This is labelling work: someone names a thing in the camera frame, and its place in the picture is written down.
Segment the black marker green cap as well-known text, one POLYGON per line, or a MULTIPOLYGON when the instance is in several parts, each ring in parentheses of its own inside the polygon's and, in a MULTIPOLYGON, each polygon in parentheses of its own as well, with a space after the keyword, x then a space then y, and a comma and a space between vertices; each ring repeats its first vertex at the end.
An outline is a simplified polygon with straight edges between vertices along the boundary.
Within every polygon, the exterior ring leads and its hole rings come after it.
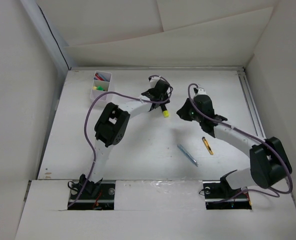
POLYGON ((105 89, 103 87, 101 87, 101 86, 97 86, 97 90, 98 91, 105 91, 105 89))

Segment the red gel pen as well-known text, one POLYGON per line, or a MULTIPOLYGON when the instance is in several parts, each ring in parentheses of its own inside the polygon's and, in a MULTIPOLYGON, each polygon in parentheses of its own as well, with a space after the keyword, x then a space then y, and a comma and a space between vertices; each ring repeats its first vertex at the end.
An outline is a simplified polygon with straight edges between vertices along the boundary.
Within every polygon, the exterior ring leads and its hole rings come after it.
POLYGON ((99 73, 97 73, 97 72, 94 74, 94 77, 95 77, 98 81, 103 81, 103 82, 106 81, 106 79, 105 79, 102 75, 100 75, 99 73))

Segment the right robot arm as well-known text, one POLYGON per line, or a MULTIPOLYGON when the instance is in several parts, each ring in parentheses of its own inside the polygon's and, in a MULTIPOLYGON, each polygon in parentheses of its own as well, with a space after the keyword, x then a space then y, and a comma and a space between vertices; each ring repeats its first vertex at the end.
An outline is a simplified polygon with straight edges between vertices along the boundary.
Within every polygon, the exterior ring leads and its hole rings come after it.
POLYGON ((219 191, 223 196, 231 197, 250 186, 280 194, 281 190, 273 186, 291 178, 292 167, 281 141, 276 137, 259 138, 233 127, 226 117, 215 113, 208 95, 187 98, 176 113, 184 121, 198 122, 205 133, 230 144, 249 158, 248 168, 233 170, 220 178, 219 191))

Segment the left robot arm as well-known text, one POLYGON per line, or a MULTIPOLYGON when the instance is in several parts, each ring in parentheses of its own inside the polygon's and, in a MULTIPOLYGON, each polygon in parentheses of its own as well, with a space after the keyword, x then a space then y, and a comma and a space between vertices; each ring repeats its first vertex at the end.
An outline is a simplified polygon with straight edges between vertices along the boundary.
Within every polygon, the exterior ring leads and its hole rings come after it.
POLYGON ((88 110, 84 123, 84 135, 87 143, 93 151, 94 159, 89 173, 79 177, 78 185, 80 193, 88 198, 95 198, 100 191, 106 163, 114 146, 123 139, 129 120, 143 113, 161 108, 166 110, 166 104, 170 103, 173 88, 162 76, 152 75, 148 78, 150 88, 140 94, 139 97, 130 97, 120 93, 109 91, 108 94, 118 95, 129 99, 128 102, 115 104, 109 102, 103 109, 95 126, 95 141, 92 143, 87 135, 87 125, 91 109, 88 110))

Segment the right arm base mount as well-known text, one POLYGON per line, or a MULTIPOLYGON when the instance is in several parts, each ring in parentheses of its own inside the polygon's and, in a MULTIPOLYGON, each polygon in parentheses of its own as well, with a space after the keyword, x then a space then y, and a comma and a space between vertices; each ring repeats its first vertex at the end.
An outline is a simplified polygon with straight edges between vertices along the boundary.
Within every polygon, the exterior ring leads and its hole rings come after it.
POLYGON ((248 193, 241 193, 241 189, 231 189, 227 181, 222 177, 220 180, 203 180, 199 195, 205 199, 207 210, 252 210, 248 193))

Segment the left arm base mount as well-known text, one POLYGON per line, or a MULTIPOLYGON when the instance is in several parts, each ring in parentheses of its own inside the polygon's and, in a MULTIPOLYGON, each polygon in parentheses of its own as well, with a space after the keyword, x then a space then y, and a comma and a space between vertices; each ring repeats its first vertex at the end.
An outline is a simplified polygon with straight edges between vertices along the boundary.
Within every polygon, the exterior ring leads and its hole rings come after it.
POLYGON ((103 181, 98 189, 91 195, 83 190, 80 197, 77 199, 79 191, 82 186, 76 182, 69 181, 67 186, 70 190, 69 200, 67 204, 68 210, 73 211, 111 211, 115 206, 115 193, 116 182, 115 181, 103 181))

